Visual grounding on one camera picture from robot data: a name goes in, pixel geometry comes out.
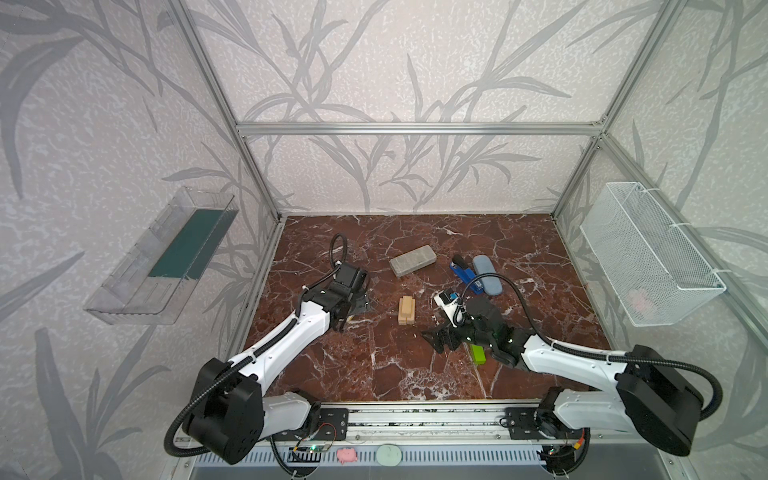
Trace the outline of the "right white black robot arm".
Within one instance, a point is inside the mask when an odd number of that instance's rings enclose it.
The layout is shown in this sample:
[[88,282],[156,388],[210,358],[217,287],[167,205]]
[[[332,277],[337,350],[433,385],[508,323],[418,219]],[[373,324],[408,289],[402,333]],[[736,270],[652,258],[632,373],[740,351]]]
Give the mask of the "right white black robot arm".
[[447,290],[433,301],[445,321],[421,336],[436,352],[468,344],[505,367],[588,386],[586,392],[553,388],[547,393],[537,413],[537,428],[545,436],[582,429],[636,433],[659,450],[687,456],[698,424],[722,404],[723,389],[714,375],[665,359],[650,347],[625,352],[545,339],[509,325],[485,297],[462,301]]

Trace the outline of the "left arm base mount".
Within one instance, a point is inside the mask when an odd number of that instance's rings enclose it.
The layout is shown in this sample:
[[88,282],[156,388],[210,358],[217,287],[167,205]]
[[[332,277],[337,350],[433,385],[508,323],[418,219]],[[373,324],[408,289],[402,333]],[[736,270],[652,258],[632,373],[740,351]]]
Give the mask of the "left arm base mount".
[[345,440],[349,427],[350,410],[321,407],[311,412],[309,419],[298,430],[283,431],[275,435],[277,441],[331,442]]

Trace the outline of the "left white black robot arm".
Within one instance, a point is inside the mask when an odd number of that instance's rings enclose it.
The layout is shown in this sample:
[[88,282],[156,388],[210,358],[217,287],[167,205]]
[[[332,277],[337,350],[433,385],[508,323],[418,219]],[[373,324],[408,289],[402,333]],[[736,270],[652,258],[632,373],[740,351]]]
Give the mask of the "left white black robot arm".
[[368,272],[340,263],[303,289],[294,310],[265,337],[230,360],[213,358],[198,372],[189,403],[172,420],[163,440],[176,458],[213,453],[230,465],[260,441],[312,426],[312,397],[267,394],[287,366],[314,340],[339,331],[366,295]]

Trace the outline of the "green block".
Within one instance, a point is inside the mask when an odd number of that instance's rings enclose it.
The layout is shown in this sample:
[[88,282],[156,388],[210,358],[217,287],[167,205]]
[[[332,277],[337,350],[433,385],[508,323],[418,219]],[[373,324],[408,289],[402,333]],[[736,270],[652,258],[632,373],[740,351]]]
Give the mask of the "green block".
[[483,347],[471,344],[470,355],[475,365],[484,365],[487,361],[485,350]]

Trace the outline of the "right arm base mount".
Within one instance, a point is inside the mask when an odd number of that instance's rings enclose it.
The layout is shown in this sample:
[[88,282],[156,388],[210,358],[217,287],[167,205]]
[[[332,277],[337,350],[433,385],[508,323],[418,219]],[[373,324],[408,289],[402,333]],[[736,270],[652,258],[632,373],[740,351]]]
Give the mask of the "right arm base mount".
[[539,407],[508,407],[499,424],[512,440],[575,442],[582,436],[581,429],[568,428],[553,412]]

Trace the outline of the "wood block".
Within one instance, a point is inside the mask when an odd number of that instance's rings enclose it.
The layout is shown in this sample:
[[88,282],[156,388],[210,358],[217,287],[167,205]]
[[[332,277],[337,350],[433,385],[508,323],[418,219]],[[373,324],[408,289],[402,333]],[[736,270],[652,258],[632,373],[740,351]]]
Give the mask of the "wood block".
[[415,314],[415,302],[411,296],[404,296],[401,298],[400,305],[400,318],[403,322],[409,323],[414,321]]
[[414,325],[415,324],[415,299],[413,297],[407,297],[406,301],[407,301],[406,324]]
[[407,325],[406,324],[406,308],[407,308],[407,296],[402,297],[399,301],[399,309],[398,309],[398,324],[399,325]]

